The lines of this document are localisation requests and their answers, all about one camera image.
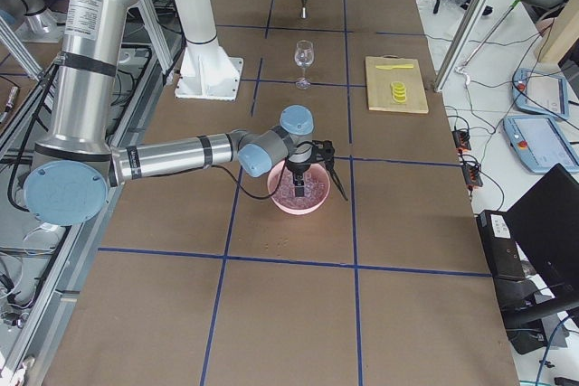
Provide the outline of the steel jigger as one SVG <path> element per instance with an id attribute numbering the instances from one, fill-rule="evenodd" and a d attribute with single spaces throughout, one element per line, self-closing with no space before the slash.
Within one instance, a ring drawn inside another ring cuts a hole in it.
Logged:
<path id="1" fill-rule="evenodd" d="M 300 0 L 300 15 L 299 17 L 302 20 L 306 20 L 308 18 L 308 0 Z"/>

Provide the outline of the clear wine glass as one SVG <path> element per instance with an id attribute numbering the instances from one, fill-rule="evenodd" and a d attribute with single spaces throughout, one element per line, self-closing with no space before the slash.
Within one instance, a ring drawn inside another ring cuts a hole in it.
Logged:
<path id="1" fill-rule="evenodd" d="M 298 41 L 294 53 L 294 61 L 301 69 L 301 77 L 296 81 L 299 89 L 307 89 L 310 82 L 306 78 L 306 72 L 315 59 L 313 43 L 307 40 Z"/>

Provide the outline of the pile of ice cubes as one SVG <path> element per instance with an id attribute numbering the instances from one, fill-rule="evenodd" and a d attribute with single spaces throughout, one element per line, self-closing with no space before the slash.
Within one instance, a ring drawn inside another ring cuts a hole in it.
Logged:
<path id="1" fill-rule="evenodd" d="M 306 172 L 303 181 L 304 193 L 302 196 L 297 196 L 293 174 L 285 172 L 273 199 L 281 205 L 295 210 L 304 210 L 319 204 L 326 195 L 327 186 L 324 180 L 320 180 L 311 172 Z"/>

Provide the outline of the pink bowl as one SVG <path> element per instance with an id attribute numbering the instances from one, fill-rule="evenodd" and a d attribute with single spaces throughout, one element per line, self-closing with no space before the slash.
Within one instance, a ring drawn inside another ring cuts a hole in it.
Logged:
<path id="1" fill-rule="evenodd" d="M 267 187 L 273 202 L 284 212 L 303 215 L 314 212 L 329 196 L 330 179 L 321 164 L 313 164 L 303 175 L 303 190 L 293 180 L 293 173 L 276 164 L 268 174 Z"/>

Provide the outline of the bamboo cutting board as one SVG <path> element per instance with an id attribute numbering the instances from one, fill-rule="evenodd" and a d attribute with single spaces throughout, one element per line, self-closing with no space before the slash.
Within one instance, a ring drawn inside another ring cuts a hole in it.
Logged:
<path id="1" fill-rule="evenodd" d="M 429 112 L 417 60 L 366 56 L 365 77 L 370 110 L 410 114 Z"/>

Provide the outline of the yellow plastic knife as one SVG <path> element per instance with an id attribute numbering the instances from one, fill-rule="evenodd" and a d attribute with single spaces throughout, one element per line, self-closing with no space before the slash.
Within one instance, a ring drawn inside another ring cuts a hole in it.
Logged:
<path id="1" fill-rule="evenodd" d="M 392 70 L 411 70 L 414 68 L 413 64 L 385 64 L 385 65 L 375 65 L 377 70 L 381 71 L 392 71 Z"/>

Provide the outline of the black power box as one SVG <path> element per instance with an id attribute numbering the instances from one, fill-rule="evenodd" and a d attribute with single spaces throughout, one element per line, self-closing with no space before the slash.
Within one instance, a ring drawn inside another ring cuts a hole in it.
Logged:
<path id="1" fill-rule="evenodd" d="M 491 276 L 510 281 L 525 278 L 517 244 L 511 238 L 504 212 L 485 210 L 476 218 Z"/>

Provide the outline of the teach pendant far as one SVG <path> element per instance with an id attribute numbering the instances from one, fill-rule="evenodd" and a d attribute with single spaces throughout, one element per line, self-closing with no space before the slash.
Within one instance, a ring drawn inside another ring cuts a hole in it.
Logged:
<path id="1" fill-rule="evenodd" d="M 560 164 L 578 173 L 578 154 L 556 122 L 546 115 L 507 116 L 503 128 L 522 164 L 534 174 L 546 174 Z"/>

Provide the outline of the teach pendant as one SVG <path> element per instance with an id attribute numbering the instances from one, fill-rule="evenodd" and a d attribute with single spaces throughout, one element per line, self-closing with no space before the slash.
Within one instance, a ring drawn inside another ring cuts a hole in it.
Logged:
<path id="1" fill-rule="evenodd" d="M 517 108 L 526 113 L 569 119 L 568 81 L 562 74 L 518 69 L 512 94 Z"/>
<path id="2" fill-rule="evenodd" d="M 578 154 L 556 122 L 546 115 L 507 116 L 503 128 L 522 164 L 534 174 L 546 174 L 560 164 L 578 173 Z"/>

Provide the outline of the teach pendant near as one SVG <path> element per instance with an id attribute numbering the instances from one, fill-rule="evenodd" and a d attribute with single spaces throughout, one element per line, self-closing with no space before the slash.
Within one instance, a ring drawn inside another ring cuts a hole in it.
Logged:
<path id="1" fill-rule="evenodd" d="M 517 108 L 526 113 L 569 119 L 568 81 L 562 74 L 518 69 L 512 94 Z"/>

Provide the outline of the wooden upright plank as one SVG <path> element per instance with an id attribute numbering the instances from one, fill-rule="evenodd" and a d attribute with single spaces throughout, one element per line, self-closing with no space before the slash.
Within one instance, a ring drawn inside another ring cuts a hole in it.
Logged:
<path id="1" fill-rule="evenodd" d="M 578 0 L 569 0 L 543 41 L 538 60 L 542 63 L 561 61 L 578 40 L 578 33 Z"/>

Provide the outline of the black laptop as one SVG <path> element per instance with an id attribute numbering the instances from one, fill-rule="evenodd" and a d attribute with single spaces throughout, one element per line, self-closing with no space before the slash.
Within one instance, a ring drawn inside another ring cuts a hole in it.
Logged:
<path id="1" fill-rule="evenodd" d="M 578 182 L 557 164 L 506 212 L 512 238 L 556 294 L 578 290 Z"/>

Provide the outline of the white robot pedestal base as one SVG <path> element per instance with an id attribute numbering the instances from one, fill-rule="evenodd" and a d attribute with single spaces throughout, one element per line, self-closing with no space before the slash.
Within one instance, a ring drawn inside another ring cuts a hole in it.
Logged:
<path id="1" fill-rule="evenodd" d="M 176 96 L 180 99 L 236 99 L 243 59 L 220 45 L 211 0 L 175 0 L 186 47 Z"/>

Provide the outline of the aluminium frame post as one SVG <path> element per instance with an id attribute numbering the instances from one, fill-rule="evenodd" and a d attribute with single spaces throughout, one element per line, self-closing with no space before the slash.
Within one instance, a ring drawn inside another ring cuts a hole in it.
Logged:
<path id="1" fill-rule="evenodd" d="M 440 70 L 433 83 L 433 88 L 436 92 L 441 92 L 447 79 L 450 77 L 451 73 L 457 65 L 460 54 L 463 51 L 470 34 L 477 22 L 479 21 L 484 6 L 487 4 L 488 0 L 472 0 L 470 6 L 468 7 L 465 15 L 463 16 L 458 31 L 452 39 L 449 50 L 447 51 L 443 62 L 441 64 Z"/>

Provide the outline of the green handled reacher tool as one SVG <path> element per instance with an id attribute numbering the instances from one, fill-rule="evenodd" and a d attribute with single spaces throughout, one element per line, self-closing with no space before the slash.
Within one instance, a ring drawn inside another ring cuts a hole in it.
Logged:
<path id="1" fill-rule="evenodd" d="M 507 19 L 510 13 L 515 9 L 515 7 L 521 2 L 521 0 L 514 0 L 513 3 L 508 7 L 506 12 L 500 16 L 500 18 L 493 24 L 493 26 L 489 29 L 487 34 L 483 37 L 481 42 L 475 47 L 475 49 L 471 52 L 471 54 L 459 65 L 455 68 L 455 71 L 459 74 L 466 75 L 466 67 L 467 65 L 473 60 L 479 50 L 483 47 L 485 43 L 488 42 L 489 38 L 493 35 L 493 33 L 502 25 L 502 23 Z"/>

